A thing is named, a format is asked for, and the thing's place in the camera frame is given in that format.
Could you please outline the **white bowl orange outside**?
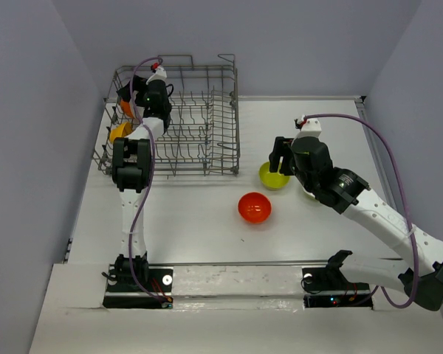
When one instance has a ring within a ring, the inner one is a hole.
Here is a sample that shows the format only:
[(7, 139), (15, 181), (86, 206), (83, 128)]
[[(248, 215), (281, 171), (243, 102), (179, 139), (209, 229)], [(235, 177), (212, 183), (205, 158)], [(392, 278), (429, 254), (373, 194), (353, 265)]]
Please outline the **white bowl orange outside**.
[(137, 116), (135, 114), (135, 108), (134, 105), (131, 102), (126, 102), (125, 100), (121, 99), (120, 100), (120, 107), (121, 110), (123, 111), (123, 113), (132, 119), (136, 119)]

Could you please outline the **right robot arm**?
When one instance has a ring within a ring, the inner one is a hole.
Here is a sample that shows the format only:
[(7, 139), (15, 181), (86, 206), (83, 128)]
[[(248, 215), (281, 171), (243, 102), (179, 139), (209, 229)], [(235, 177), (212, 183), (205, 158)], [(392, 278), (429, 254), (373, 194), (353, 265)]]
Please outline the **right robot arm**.
[(441, 308), (443, 241), (409, 226), (356, 173), (335, 167), (325, 143), (313, 136), (278, 136), (269, 155), (269, 169), (295, 176), (316, 201), (361, 225), (399, 256), (398, 260), (363, 258), (340, 250), (322, 269), (331, 288), (368, 283), (401, 291), (426, 310)]

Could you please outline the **red orange bowl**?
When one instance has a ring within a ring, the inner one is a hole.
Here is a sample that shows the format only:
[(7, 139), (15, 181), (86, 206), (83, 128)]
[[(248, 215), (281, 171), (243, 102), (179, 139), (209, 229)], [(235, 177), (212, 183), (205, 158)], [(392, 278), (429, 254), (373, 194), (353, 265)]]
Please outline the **red orange bowl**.
[(264, 194), (249, 192), (240, 197), (237, 210), (241, 218), (246, 222), (259, 224), (270, 217), (272, 204)]

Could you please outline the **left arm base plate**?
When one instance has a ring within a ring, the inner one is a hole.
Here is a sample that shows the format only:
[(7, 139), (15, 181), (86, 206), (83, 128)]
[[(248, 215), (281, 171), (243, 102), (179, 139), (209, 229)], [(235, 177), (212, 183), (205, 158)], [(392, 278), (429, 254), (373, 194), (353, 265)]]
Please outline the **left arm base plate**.
[(108, 309), (171, 309), (173, 307), (172, 287), (174, 270), (169, 267), (150, 267), (148, 280), (140, 280), (143, 291), (134, 282), (130, 273), (123, 280), (117, 280), (116, 270), (110, 268), (102, 273), (106, 278), (103, 307)]

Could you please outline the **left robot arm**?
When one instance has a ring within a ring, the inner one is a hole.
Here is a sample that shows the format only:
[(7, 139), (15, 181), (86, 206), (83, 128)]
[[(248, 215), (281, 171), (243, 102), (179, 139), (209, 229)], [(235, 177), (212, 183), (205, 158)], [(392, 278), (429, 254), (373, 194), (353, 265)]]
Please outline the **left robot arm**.
[(164, 79), (143, 79), (135, 75), (118, 94), (127, 111), (141, 118), (140, 125), (133, 128), (130, 122), (124, 122), (110, 132), (111, 178), (121, 200), (122, 238), (109, 279), (153, 298), (157, 295), (146, 288), (149, 266), (143, 208), (154, 177), (155, 141), (166, 133), (171, 121), (168, 87)]

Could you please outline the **yellow bowl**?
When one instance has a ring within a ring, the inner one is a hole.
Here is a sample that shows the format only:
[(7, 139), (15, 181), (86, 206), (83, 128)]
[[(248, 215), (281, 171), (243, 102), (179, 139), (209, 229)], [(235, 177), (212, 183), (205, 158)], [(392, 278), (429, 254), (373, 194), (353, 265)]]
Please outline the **yellow bowl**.
[(124, 138), (133, 132), (132, 124), (130, 122), (124, 122), (118, 125), (116, 128), (110, 130), (109, 142), (114, 144), (115, 139)]

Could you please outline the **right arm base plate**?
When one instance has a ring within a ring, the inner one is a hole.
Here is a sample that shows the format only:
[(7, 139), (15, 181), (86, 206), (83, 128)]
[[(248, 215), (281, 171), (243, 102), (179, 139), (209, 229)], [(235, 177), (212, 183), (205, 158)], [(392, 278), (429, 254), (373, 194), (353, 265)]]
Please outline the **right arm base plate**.
[(305, 308), (373, 308), (371, 287), (351, 283), (326, 268), (303, 268), (301, 287)]

